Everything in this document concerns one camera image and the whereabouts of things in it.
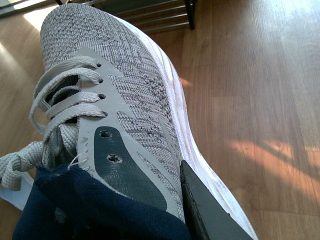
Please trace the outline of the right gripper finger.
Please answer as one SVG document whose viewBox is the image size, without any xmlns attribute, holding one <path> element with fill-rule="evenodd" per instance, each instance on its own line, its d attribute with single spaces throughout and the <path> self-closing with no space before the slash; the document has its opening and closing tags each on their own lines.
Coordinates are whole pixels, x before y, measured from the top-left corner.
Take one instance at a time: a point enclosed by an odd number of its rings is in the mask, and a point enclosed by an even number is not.
<svg viewBox="0 0 320 240">
<path fill-rule="evenodd" d="M 185 223 L 193 240 L 251 240 L 210 193 L 189 164 L 180 166 Z"/>
</svg>

